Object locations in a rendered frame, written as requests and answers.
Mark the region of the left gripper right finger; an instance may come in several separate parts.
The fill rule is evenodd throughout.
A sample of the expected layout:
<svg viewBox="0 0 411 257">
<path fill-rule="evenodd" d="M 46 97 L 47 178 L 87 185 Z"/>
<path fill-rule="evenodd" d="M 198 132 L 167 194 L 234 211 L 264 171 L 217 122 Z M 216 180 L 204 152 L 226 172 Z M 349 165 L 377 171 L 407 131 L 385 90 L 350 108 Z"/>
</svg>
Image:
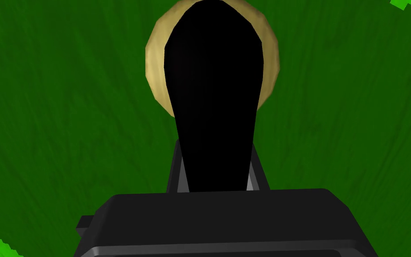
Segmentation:
<svg viewBox="0 0 411 257">
<path fill-rule="evenodd" d="M 265 176 L 255 145 L 252 145 L 251 162 L 247 180 L 247 191 L 269 191 L 270 187 Z"/>
</svg>

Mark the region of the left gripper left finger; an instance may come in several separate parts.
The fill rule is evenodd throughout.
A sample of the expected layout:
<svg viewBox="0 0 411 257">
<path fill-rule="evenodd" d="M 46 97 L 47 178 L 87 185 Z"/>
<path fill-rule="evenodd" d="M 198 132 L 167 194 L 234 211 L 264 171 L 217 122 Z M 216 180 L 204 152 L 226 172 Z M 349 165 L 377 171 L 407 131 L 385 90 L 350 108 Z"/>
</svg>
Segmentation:
<svg viewBox="0 0 411 257">
<path fill-rule="evenodd" d="M 171 163 L 167 193 L 185 193 L 189 192 L 188 181 L 185 172 L 183 155 L 179 140 L 176 140 L 173 159 Z"/>
</svg>

